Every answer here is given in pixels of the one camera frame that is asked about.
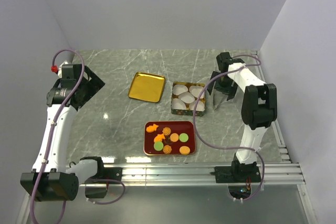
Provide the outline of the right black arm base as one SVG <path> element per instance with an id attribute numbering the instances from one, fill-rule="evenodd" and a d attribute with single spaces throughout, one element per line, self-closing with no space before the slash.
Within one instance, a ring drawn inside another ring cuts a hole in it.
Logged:
<path id="1" fill-rule="evenodd" d="M 215 176 L 217 184 L 228 184 L 228 193 L 233 200 L 246 201 L 253 195 L 252 183 L 263 184 L 259 167 L 239 168 L 232 163 L 231 166 L 215 166 L 211 175 Z"/>

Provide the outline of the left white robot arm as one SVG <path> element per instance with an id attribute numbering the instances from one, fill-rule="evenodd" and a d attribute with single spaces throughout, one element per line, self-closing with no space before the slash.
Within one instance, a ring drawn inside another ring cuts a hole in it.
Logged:
<path id="1" fill-rule="evenodd" d="M 39 154 L 20 184 L 34 201 L 74 200 L 79 185 L 90 179 L 100 183 L 106 176 L 101 157 L 80 159 L 66 168 L 66 151 L 73 120 L 105 83 L 89 67 L 64 64 L 61 76 L 47 93 L 47 123 Z"/>

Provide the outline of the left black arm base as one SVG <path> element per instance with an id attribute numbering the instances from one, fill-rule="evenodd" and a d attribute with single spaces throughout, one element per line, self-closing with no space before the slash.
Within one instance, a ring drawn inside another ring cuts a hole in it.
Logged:
<path id="1" fill-rule="evenodd" d="M 85 181 L 85 196 L 91 202 L 95 199 L 104 199 L 113 187 L 121 189 L 120 195 L 112 200 L 118 201 L 125 193 L 125 185 L 122 179 L 121 167 L 108 167 L 103 170 L 102 175 L 94 175 Z"/>

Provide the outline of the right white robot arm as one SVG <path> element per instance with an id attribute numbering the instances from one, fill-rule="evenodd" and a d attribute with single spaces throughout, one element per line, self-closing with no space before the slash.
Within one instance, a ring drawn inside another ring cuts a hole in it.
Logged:
<path id="1" fill-rule="evenodd" d="M 208 93 L 216 90 L 225 95 L 227 101 L 235 97 L 238 89 L 244 93 L 241 106 L 244 132 L 231 166 L 232 178 L 242 182 L 257 173 L 256 152 L 267 129 L 277 118 L 277 88 L 260 80 L 239 56 L 222 52 L 216 61 L 218 71 L 211 75 L 211 79 L 216 80 L 207 87 Z"/>

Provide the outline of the green round cookie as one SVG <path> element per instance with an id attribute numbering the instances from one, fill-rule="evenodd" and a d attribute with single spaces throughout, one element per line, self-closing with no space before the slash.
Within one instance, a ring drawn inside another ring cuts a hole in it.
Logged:
<path id="1" fill-rule="evenodd" d="M 163 149 L 164 144 L 163 144 L 162 142 L 158 141 L 158 142 L 155 142 L 155 143 L 154 143 L 153 147 L 154 147 L 154 149 L 155 149 L 156 151 L 159 152 L 159 151 L 161 151 L 161 150 Z"/>
<path id="2" fill-rule="evenodd" d="M 179 135 L 179 140 L 180 140 L 181 142 L 183 142 L 183 143 L 187 142 L 188 139 L 189 139 L 189 136 L 188 136 L 188 134 L 186 134 L 186 133 L 181 133 L 181 134 Z"/>

